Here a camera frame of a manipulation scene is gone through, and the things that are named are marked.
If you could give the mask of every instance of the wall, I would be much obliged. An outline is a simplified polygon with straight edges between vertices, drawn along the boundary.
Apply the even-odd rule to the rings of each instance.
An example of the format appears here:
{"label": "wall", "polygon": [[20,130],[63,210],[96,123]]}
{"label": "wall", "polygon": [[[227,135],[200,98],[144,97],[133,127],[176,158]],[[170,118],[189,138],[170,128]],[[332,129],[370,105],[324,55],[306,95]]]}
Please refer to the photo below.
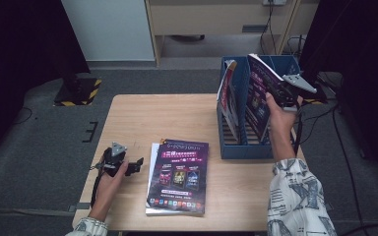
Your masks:
{"label": "wall", "polygon": [[144,0],[62,0],[87,61],[155,61]]}

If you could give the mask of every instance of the finger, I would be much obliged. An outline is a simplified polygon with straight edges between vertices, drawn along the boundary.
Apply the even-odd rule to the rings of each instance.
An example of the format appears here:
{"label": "finger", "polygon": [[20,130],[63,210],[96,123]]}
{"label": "finger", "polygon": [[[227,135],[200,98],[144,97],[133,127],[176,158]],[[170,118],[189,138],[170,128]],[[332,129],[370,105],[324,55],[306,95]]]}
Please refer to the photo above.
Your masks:
{"label": "finger", "polygon": [[303,97],[302,97],[302,96],[298,96],[298,97],[297,97],[297,103],[298,103],[299,105],[302,105],[302,101],[303,101]]}
{"label": "finger", "polygon": [[271,111],[278,109],[278,107],[279,107],[276,104],[275,99],[273,98],[273,96],[269,92],[266,92],[266,102],[268,103],[269,109]]}
{"label": "finger", "polygon": [[121,166],[119,167],[119,170],[118,172],[115,174],[115,176],[123,176],[125,174],[125,172],[127,172],[127,169],[128,169],[128,160],[124,160],[124,162],[122,162]]}

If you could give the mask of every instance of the black object in hand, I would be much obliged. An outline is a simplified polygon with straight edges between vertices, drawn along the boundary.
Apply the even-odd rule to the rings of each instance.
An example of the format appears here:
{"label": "black object in hand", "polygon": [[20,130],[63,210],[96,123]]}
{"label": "black object in hand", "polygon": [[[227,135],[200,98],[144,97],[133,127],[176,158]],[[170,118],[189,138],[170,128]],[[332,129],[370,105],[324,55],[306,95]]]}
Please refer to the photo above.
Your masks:
{"label": "black object in hand", "polygon": [[[119,167],[124,162],[125,157],[125,147],[120,146],[123,148],[121,151],[118,152],[118,148],[115,146],[117,144],[113,145],[112,149],[111,147],[108,147],[105,152],[103,153],[103,171],[106,172],[111,177],[115,176],[116,172],[118,172]],[[132,173],[140,172],[140,167],[143,165],[144,158],[141,157],[137,162],[130,162],[128,163],[127,171],[125,172],[125,176],[130,176]]]}

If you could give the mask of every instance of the patterned shirt sleeve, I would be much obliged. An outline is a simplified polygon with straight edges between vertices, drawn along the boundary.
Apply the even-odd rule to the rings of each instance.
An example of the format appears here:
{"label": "patterned shirt sleeve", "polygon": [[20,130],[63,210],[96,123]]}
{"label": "patterned shirt sleeve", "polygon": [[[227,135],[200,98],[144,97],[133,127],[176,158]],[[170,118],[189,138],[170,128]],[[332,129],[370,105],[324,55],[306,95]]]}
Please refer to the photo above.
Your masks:
{"label": "patterned shirt sleeve", "polygon": [[66,236],[105,236],[108,232],[106,223],[97,219],[85,217],[82,218],[73,232]]}
{"label": "patterned shirt sleeve", "polygon": [[268,235],[337,236],[327,214],[320,181],[300,159],[277,162],[270,186]]}

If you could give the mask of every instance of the magazine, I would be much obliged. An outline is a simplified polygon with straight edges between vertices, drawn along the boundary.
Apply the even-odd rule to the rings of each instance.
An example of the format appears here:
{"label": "magazine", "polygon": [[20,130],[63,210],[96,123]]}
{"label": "magazine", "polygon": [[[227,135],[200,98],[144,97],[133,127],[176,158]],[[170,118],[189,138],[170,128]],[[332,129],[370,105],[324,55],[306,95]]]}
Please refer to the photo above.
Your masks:
{"label": "magazine", "polygon": [[146,215],[204,214],[208,153],[208,143],[153,144]]}
{"label": "magazine", "polygon": [[232,85],[232,75],[234,73],[237,62],[235,60],[227,60],[225,63],[225,73],[220,81],[218,91],[218,106],[228,124],[229,130],[235,140],[240,142],[240,132],[238,125],[237,103],[235,99],[235,89]]}
{"label": "magazine", "polygon": [[247,60],[250,67],[250,79],[245,119],[258,136],[259,141],[263,142],[268,134],[270,117],[270,110],[266,102],[267,87],[264,80],[276,87],[283,79],[256,54],[249,54]]}

